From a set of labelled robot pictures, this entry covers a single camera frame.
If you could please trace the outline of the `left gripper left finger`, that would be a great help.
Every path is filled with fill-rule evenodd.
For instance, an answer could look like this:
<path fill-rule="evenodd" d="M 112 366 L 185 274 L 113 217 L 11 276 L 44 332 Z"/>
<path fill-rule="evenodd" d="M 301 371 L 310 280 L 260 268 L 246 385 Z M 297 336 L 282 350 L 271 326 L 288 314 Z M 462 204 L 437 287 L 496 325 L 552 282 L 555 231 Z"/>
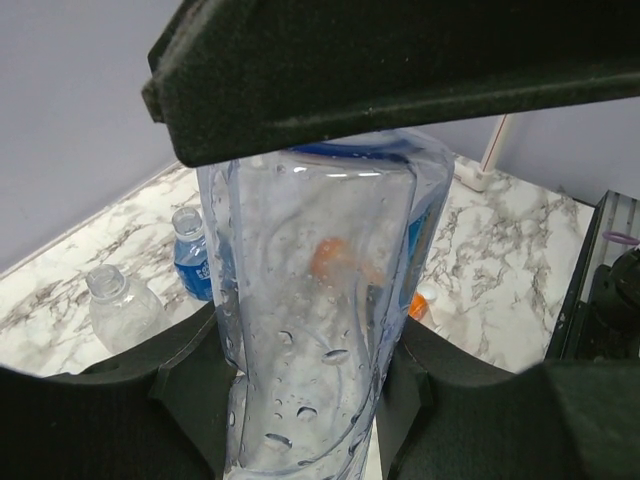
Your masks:
<path fill-rule="evenodd" d="M 228 393 L 207 304 L 79 374 L 1 370 L 4 479 L 220 479 Z"/>

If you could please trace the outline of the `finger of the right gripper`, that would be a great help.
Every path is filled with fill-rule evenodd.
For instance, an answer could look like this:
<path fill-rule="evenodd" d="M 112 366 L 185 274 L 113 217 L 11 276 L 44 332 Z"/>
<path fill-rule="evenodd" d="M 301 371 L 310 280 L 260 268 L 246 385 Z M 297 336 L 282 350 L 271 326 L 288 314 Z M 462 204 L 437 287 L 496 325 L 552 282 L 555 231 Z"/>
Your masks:
<path fill-rule="evenodd" d="M 374 130 L 634 97 L 635 1 L 185 1 L 142 97 L 199 167 Z"/>

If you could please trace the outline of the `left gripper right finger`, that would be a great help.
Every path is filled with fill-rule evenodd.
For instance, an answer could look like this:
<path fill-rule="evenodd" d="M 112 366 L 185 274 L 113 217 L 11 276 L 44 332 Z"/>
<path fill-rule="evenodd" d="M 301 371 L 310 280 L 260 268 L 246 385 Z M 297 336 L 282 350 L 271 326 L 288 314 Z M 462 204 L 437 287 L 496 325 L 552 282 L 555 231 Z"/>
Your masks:
<path fill-rule="evenodd" d="M 386 479 L 635 479 L 639 365 L 513 374 L 408 320 L 377 411 Z"/>

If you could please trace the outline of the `clear unlabelled plastic bottle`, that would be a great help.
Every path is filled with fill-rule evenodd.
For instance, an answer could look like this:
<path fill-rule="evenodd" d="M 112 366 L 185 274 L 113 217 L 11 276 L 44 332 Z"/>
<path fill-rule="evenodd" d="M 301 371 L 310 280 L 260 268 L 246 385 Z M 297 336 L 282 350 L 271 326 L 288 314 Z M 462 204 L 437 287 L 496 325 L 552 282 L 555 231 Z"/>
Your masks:
<path fill-rule="evenodd" d="M 85 281 L 93 332 L 110 353 L 123 353 L 172 326 L 152 290 L 117 267 L 100 265 Z"/>

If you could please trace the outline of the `orange label drink bottle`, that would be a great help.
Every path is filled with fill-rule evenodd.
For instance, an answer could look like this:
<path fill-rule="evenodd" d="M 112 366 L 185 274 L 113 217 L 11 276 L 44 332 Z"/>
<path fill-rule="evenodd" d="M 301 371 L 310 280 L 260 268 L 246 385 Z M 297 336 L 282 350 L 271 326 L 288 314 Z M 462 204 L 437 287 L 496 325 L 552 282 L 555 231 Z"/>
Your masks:
<path fill-rule="evenodd" d="M 422 324 L 433 322 L 434 306 L 439 298 L 438 289 L 429 283 L 420 284 L 411 301 L 409 316 Z"/>

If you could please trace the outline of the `blue label Pocari bottle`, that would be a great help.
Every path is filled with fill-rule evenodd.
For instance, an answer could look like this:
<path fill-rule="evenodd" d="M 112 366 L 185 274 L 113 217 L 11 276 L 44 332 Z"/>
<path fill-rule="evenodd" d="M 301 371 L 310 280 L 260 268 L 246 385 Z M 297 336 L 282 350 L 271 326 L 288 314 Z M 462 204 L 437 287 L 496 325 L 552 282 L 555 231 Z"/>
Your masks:
<path fill-rule="evenodd" d="M 210 302 L 212 285 L 200 213 L 185 206 L 172 216 L 174 228 L 174 266 L 189 295 L 199 301 Z"/>

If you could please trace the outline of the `purple label water bottle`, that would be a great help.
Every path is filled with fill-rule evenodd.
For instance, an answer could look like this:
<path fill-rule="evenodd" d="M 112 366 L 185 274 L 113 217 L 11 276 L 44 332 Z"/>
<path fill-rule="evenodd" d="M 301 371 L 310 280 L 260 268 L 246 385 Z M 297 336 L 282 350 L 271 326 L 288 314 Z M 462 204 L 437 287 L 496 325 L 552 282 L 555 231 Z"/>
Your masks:
<path fill-rule="evenodd" d="M 228 479 L 357 479 L 454 172 L 396 129 L 198 169 Z"/>

